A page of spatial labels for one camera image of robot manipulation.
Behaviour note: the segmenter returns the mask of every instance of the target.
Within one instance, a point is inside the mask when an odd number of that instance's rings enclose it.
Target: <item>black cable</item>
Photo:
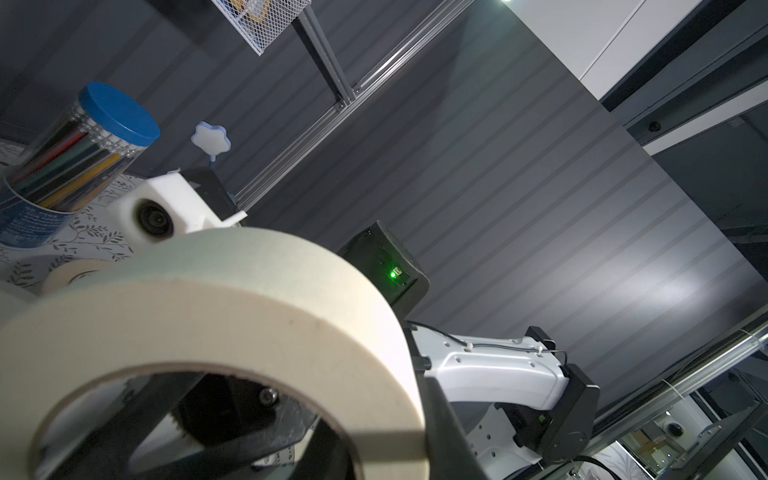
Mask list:
[[[611,477],[614,478],[614,480],[621,480],[621,477],[616,475],[613,470],[603,465],[603,462],[595,458],[587,457],[586,455],[576,455],[574,457],[574,462],[586,462],[586,463],[591,463],[592,465],[597,465],[598,467],[608,472],[611,475]]]
[[[445,338],[453,340],[454,342],[458,343],[459,345],[469,346],[469,344],[467,342],[465,342],[463,340],[460,340],[460,339],[457,339],[456,337],[454,337],[450,333],[445,333],[445,332],[441,331],[440,329],[436,329],[434,326],[427,325],[426,323],[412,322],[410,320],[408,321],[408,323],[410,323],[412,325],[416,325],[416,326],[423,326],[426,329],[430,329],[433,332],[437,332],[440,335],[444,336]],[[497,349],[516,350],[518,352],[539,353],[538,349],[526,349],[524,347],[519,347],[519,346],[498,345],[496,343],[473,343],[472,344],[472,348],[474,348],[476,346],[479,346],[479,347],[490,347],[490,348],[497,348]],[[566,353],[565,350],[547,350],[547,349],[543,349],[543,350],[541,350],[541,352],[542,353],[552,353],[552,354],[562,353],[564,355],[564,360],[562,362],[563,365],[568,363],[568,353]]]

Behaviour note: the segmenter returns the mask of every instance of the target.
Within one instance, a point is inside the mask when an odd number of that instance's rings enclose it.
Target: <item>small camera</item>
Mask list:
[[[219,218],[178,172],[146,180],[112,202],[107,211],[135,251],[176,235],[232,227],[247,215],[237,211]]]

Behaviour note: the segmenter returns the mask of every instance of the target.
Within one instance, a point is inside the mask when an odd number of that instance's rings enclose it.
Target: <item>wire mesh basket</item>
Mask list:
[[[211,0],[261,55],[311,0]]]

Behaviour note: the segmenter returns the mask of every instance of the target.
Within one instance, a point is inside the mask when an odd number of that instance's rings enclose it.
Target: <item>tape roll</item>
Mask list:
[[[101,272],[114,265],[114,262],[96,259],[79,259],[64,263],[54,268],[40,287],[41,295],[48,295],[73,282],[78,282],[96,272]]]
[[[357,478],[428,478],[419,391],[387,302],[334,253],[252,228],[159,243],[0,329],[0,478],[29,477],[48,423],[84,391],[178,371],[300,399],[346,440]]]
[[[20,286],[0,281],[0,328],[15,314],[21,312],[38,298]]]

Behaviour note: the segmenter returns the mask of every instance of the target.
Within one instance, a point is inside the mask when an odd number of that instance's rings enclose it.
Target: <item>black bracket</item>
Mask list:
[[[497,403],[515,427],[515,443],[541,455],[547,463],[560,463],[579,455],[592,435],[600,387],[581,369],[568,363],[561,367],[568,386],[549,412],[527,406]]]
[[[554,340],[549,335],[547,335],[547,333],[545,333],[545,331],[540,326],[529,326],[528,329],[525,330],[525,336],[530,336],[537,342],[543,343],[544,348],[547,350],[557,349],[557,346],[554,344]]]

